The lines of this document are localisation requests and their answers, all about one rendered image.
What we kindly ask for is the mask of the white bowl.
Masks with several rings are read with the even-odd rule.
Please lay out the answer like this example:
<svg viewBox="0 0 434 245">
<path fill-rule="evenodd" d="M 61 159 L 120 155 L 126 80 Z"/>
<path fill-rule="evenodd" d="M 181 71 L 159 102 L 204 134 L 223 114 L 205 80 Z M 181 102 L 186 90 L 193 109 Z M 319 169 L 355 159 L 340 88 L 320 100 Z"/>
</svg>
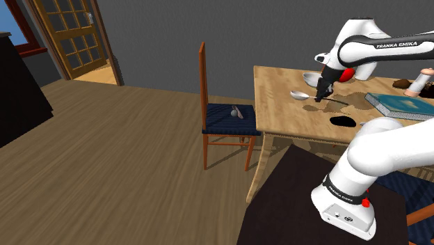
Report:
<svg viewBox="0 0 434 245">
<path fill-rule="evenodd" d="M 303 73 L 303 80 L 304 82 L 313 88 L 316 88 L 319 82 L 319 79 L 321 78 L 321 74 L 317 72 L 304 72 Z"/>
</svg>

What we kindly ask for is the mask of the red round fruit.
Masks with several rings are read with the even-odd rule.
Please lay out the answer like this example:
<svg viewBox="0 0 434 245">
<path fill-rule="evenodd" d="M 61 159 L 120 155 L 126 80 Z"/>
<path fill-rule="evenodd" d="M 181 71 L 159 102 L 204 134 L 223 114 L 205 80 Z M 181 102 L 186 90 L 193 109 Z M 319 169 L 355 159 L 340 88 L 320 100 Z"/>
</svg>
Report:
<svg viewBox="0 0 434 245">
<path fill-rule="evenodd" d="M 353 68 L 346 68 L 339 78 L 339 82 L 344 83 L 349 81 L 355 75 L 355 70 Z"/>
</svg>

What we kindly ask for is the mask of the silver spoon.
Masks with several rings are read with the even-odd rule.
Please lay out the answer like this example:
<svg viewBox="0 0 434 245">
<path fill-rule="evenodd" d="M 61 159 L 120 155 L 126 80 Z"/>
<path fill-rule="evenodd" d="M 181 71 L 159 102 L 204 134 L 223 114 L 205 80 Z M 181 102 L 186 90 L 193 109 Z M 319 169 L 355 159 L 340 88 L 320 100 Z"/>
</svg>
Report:
<svg viewBox="0 0 434 245">
<path fill-rule="evenodd" d="M 303 92 L 300 92 L 300 91 L 297 91 L 297 90 L 292 90 L 292 91 L 290 92 L 290 95 L 291 95 L 295 100 L 307 100 L 307 99 L 309 99 L 309 98 L 315 99 L 315 97 L 313 97 L 313 96 L 309 96 L 308 94 L 303 93 Z M 333 101 L 333 102 L 338 102 L 338 103 L 340 103 L 340 104 L 348 105 L 348 103 L 345 103 L 345 102 L 342 102 L 342 101 L 339 101 L 339 100 L 334 100 L 334 99 L 329 99 L 329 98 L 326 98 L 325 100 L 329 100 L 329 101 Z"/>
</svg>

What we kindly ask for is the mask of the light wooden table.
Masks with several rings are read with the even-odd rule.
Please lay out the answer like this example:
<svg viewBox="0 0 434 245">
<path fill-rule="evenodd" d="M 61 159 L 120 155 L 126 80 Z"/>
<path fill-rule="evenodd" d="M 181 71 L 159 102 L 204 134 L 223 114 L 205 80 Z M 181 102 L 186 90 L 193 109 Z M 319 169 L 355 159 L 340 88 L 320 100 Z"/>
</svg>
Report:
<svg viewBox="0 0 434 245">
<path fill-rule="evenodd" d="M 315 95 L 316 90 L 303 80 L 303 71 L 287 68 L 256 66 L 255 113 L 257 130 L 263 133 L 259 163 L 246 200 L 250 202 L 259 186 L 276 137 L 293 139 L 297 146 L 326 143 L 323 156 L 337 161 L 355 136 L 359 127 L 338 127 L 330 123 L 333 116 L 348 116 L 357 123 L 367 122 L 381 114 L 365 100 L 366 93 L 402 95 L 403 90 L 393 87 L 393 79 L 371 77 L 367 81 L 352 79 L 335 83 L 329 100 L 316 103 L 309 99 L 295 100 L 290 92 L 299 90 Z"/>
</svg>

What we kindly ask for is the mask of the teal book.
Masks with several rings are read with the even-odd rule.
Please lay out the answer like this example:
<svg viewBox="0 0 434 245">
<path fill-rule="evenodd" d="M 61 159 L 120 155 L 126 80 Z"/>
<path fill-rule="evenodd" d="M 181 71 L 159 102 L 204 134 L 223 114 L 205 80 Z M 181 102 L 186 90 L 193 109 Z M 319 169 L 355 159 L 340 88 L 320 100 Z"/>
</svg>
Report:
<svg viewBox="0 0 434 245">
<path fill-rule="evenodd" d="M 416 97 L 367 93 L 365 100 L 385 117 L 418 121 L 434 118 L 434 106 Z"/>
</svg>

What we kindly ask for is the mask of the white and pink grinder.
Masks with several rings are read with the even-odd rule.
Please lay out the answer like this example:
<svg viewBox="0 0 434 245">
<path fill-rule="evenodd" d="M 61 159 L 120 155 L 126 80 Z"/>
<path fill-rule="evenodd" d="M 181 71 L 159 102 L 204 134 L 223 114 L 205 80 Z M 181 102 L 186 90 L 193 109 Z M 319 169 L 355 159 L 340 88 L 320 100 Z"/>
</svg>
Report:
<svg viewBox="0 0 434 245">
<path fill-rule="evenodd" d="M 409 88 L 407 88 L 403 94 L 408 97 L 417 97 L 432 76 L 434 76 L 433 68 L 422 69 L 419 76 L 410 84 Z"/>
</svg>

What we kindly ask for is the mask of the wooden chair with blue seat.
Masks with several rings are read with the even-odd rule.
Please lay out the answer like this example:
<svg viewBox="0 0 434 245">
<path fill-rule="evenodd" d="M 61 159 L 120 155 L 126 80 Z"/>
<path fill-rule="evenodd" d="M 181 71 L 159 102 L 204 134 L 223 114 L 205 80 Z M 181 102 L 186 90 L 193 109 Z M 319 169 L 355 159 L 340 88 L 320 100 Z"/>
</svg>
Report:
<svg viewBox="0 0 434 245">
<path fill-rule="evenodd" d="M 434 182 L 394 171 L 380 176 L 376 184 L 402 195 L 407 214 L 434 204 Z M 408 226 L 408 239 L 416 245 L 434 245 L 434 216 Z"/>
<path fill-rule="evenodd" d="M 248 170 L 256 138 L 262 133 L 256 128 L 255 109 L 248 104 L 219 104 L 209 102 L 207 88 L 206 46 L 202 42 L 198 52 L 200 71 L 200 105 L 202 118 L 203 169 L 207 169 L 207 153 L 210 145 L 227 145 L 227 142 L 211 142 L 211 136 L 240 138 L 237 146 L 246 146 L 248 153 L 244 169 Z M 239 108 L 243 119 L 232 117 L 232 105 Z"/>
</svg>

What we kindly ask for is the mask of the dark robot stand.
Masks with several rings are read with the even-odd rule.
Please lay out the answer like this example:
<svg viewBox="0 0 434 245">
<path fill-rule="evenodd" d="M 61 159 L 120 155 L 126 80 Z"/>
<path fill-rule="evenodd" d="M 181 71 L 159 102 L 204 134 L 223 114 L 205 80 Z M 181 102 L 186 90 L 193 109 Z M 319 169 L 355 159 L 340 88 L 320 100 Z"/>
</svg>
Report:
<svg viewBox="0 0 434 245">
<path fill-rule="evenodd" d="M 377 229 L 365 241 L 323 221 L 311 192 L 333 164 L 291 145 L 247 207 L 236 245 L 409 245 L 403 196 L 373 184 Z"/>
</svg>

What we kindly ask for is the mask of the wooden door with glass panes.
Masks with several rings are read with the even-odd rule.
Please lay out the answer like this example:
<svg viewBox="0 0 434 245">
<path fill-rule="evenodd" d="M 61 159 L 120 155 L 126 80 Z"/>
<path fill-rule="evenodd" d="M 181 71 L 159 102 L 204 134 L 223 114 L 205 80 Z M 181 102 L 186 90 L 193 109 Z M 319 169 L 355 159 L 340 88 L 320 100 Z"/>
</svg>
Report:
<svg viewBox="0 0 434 245">
<path fill-rule="evenodd" d="M 65 80 L 123 86 L 97 0 L 24 0 Z"/>
</svg>

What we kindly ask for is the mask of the black cabinet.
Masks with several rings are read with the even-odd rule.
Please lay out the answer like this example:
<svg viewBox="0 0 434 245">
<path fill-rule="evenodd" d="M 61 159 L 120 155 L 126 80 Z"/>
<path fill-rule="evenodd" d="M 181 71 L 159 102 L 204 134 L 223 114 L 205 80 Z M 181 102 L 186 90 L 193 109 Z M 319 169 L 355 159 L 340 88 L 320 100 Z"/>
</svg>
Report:
<svg viewBox="0 0 434 245">
<path fill-rule="evenodd" d="M 0 32 L 0 148 L 53 117 L 9 32 Z"/>
</svg>

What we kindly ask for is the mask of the window with red frame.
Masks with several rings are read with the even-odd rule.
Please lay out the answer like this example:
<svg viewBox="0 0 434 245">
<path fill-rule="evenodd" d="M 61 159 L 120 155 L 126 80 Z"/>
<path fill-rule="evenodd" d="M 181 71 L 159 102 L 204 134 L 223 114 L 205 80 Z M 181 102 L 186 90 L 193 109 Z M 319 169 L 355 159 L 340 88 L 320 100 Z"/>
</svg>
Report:
<svg viewBox="0 0 434 245">
<path fill-rule="evenodd" d="M 0 32 L 10 33 L 10 40 L 22 58 L 47 52 L 38 42 L 18 0 L 0 0 Z"/>
</svg>

